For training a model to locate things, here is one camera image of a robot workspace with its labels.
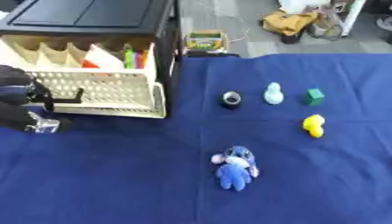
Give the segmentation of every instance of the plush toy eye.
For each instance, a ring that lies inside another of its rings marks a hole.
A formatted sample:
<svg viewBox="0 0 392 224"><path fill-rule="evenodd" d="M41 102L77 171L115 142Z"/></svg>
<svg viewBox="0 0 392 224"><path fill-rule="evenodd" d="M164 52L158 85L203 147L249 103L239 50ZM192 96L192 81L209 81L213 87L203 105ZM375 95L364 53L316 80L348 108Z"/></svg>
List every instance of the plush toy eye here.
<svg viewBox="0 0 392 224"><path fill-rule="evenodd" d="M226 150L226 154L227 155L231 155L231 154L233 154L233 149L232 148L228 148L227 150Z"/></svg>
<svg viewBox="0 0 392 224"><path fill-rule="evenodd" d="M246 151L243 153L243 156L244 156L245 158L250 158L250 156L251 156L250 151L249 151L249 150L246 150Z"/></svg>

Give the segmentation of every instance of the small white figurine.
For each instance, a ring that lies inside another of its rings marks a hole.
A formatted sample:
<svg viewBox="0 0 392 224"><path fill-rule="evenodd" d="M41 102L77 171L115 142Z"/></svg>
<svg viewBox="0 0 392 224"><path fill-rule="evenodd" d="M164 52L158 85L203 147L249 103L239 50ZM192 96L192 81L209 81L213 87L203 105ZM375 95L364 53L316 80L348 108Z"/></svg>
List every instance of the small white figurine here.
<svg viewBox="0 0 392 224"><path fill-rule="evenodd" d="M269 104L279 104L284 100L284 94L280 91L280 85L272 82L268 85L267 91L264 93L264 99Z"/></svg>

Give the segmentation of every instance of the cable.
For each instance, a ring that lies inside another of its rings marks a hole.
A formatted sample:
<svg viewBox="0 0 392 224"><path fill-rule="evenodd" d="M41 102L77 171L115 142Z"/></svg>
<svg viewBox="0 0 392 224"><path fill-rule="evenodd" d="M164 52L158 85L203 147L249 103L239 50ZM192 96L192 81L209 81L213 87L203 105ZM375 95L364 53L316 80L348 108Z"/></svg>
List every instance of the cable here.
<svg viewBox="0 0 392 224"><path fill-rule="evenodd" d="M208 7L208 5L206 5L205 3L201 2L201 0L196 0L196 3L203 6L205 9L209 10L210 12L212 12L212 14L214 16L221 17L221 16L225 16L225 17L229 17L229 18L236 18L238 19L241 23L243 23L244 25L246 25L248 28L246 29L246 31L244 32L243 36L240 38L235 38L235 39L229 39L228 43L234 43L237 41L241 41L244 40L248 37L249 32L250 32L250 28L249 28L249 24L247 22L245 22L245 20L243 20L243 18L241 17L237 17L237 16L232 16L232 15L225 15L224 13L221 12L221 9L219 8L218 5L215 5L215 10L211 9L210 7Z"/></svg>

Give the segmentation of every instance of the yellow rubber duck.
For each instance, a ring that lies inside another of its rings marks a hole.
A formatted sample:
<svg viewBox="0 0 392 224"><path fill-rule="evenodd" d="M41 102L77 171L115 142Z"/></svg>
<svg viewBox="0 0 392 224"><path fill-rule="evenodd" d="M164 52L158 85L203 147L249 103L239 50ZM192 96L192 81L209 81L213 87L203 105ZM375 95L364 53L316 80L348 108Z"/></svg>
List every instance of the yellow rubber duck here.
<svg viewBox="0 0 392 224"><path fill-rule="evenodd" d="M311 115L304 119L302 128L309 131L309 134L314 138L321 138L324 135L324 129L322 125L326 122L326 119L321 115Z"/></svg>

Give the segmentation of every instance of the stuffed animal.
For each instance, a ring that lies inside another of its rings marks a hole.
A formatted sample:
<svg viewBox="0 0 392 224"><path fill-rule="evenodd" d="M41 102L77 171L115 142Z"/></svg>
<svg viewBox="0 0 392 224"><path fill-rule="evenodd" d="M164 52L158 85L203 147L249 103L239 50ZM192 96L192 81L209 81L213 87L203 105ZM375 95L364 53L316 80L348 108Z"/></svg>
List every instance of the stuffed animal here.
<svg viewBox="0 0 392 224"><path fill-rule="evenodd" d="M211 162L221 165L215 176L220 179L220 186L226 190L233 187L237 192L242 191L252 181L252 177L259 175L255 157L244 146L233 146L223 154L213 155Z"/></svg>

